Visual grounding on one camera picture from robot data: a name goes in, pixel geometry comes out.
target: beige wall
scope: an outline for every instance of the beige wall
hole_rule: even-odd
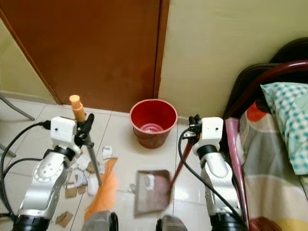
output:
[[[52,96],[0,19],[0,90],[21,98],[38,98],[47,103]]]
[[[171,0],[159,98],[221,115],[238,74],[308,37],[306,0]]]

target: baseboard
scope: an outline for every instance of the baseboard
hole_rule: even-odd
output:
[[[189,125],[188,118],[184,117],[184,116],[178,116],[178,123],[179,124]]]
[[[1,94],[6,98],[16,99],[16,100],[25,100],[35,103],[45,103],[45,104],[51,104],[51,105],[57,105],[55,100],[43,98],[35,95],[27,95],[22,93],[16,93],[16,92],[9,92],[9,91],[1,91]]]

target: broom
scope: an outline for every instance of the broom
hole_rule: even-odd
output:
[[[83,122],[86,120],[86,114],[83,110],[83,105],[80,102],[78,95],[72,95],[69,97],[72,105],[73,113],[77,122]],[[87,208],[84,219],[85,222],[94,214],[103,210],[111,210],[116,201],[116,188],[117,180],[115,173],[112,171],[117,158],[111,158],[105,163],[105,173],[101,174],[101,180],[103,184],[99,186],[96,197],[92,204]]]

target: door frame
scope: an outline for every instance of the door frame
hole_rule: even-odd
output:
[[[154,84],[153,84],[153,97],[155,99],[158,98],[159,85],[161,79],[161,70],[163,64],[164,57],[164,48],[165,48],[165,40],[166,40],[166,31],[167,31],[167,21],[168,21],[168,13],[169,13],[170,0],[159,0],[159,17],[158,17],[158,25],[157,25],[157,44],[156,44],[156,57],[155,57],[155,71],[154,71]],[[46,86],[49,93],[52,95],[57,104],[63,104],[60,98],[57,96],[56,92],[52,89],[48,81],[44,78],[43,74],[39,71],[38,66],[35,64],[34,60],[31,58],[30,54],[27,52],[23,43],[17,36],[14,31],[12,25],[9,20],[5,16],[2,8],[0,8],[0,17],[3,20],[3,23],[8,28],[12,37],[18,44],[19,48],[24,53],[26,59],[30,62],[33,69],[42,80],[43,84]]]

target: broom handle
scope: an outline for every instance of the broom handle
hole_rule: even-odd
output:
[[[84,121],[86,121],[86,114],[83,110],[83,105],[80,101],[80,97],[78,95],[71,95],[69,97],[69,100],[71,102],[72,110],[73,110],[76,121],[78,123],[83,123]],[[92,143],[90,134],[87,135],[86,142]],[[93,167],[94,167],[94,171],[95,171],[95,174],[96,174],[96,177],[97,177],[97,180],[98,180],[98,184],[102,185],[103,182],[102,182],[102,179],[101,179],[101,174],[100,174],[100,171],[99,171],[99,168],[98,168],[98,163],[97,163],[96,154],[94,152],[94,149],[93,149],[93,147],[90,147],[90,146],[87,145],[87,150],[89,152],[89,156],[90,156],[91,162],[92,162]]]
[[[189,153],[191,152],[192,147],[193,147],[193,145],[188,141],[187,144],[186,144],[185,150],[184,150],[184,154],[183,154],[183,157],[184,157],[185,160],[187,159]],[[177,168],[177,170],[175,172],[175,175],[174,175],[174,177],[172,179],[172,182],[170,184],[170,189],[173,188],[174,183],[175,183],[177,177],[179,176],[179,173],[180,173],[182,167],[183,167],[183,162],[180,161],[179,166],[178,166],[178,168]]]

